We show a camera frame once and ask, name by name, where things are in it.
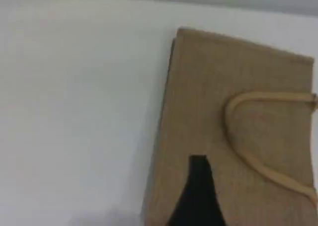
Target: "black object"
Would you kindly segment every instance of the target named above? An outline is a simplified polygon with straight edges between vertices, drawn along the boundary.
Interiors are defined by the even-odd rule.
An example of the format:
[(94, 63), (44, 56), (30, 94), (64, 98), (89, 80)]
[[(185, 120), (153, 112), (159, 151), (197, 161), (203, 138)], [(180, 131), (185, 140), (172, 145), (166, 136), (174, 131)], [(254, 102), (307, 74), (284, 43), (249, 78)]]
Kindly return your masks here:
[(189, 174), (168, 226), (225, 226), (205, 155), (189, 158)]

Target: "tan tote bag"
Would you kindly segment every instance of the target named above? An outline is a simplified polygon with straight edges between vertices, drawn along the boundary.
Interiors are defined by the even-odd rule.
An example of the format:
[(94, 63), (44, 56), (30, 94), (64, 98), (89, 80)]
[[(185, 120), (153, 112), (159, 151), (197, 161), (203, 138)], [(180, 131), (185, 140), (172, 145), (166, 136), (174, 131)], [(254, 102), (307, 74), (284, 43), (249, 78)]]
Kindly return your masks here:
[(189, 156), (205, 154), (227, 225), (317, 226), (310, 154), (317, 105), (313, 62), (179, 29), (146, 225), (166, 225), (185, 186)]

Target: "bag handle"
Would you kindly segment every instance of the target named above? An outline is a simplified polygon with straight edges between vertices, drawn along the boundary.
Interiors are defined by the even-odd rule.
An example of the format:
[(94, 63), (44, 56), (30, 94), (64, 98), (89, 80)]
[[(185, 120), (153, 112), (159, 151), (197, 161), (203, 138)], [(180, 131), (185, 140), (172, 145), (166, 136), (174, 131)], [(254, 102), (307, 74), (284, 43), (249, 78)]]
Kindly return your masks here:
[(284, 175), (276, 170), (263, 164), (256, 156), (248, 151), (245, 147), (235, 144), (230, 132), (231, 117), (237, 106), (247, 101), (288, 101), (288, 102), (304, 102), (314, 105), (314, 111), (318, 108), (317, 95), (311, 93), (290, 93), (290, 92), (247, 92), (232, 98), (225, 108), (225, 125), (226, 136), (230, 146), (234, 152), (243, 160), (243, 162), (251, 169), (258, 172), (261, 176), (271, 180), (272, 182), (283, 186), (289, 190), (298, 192), (307, 196), (315, 207), (317, 207), (318, 197), (314, 187), (304, 185), (297, 180)]

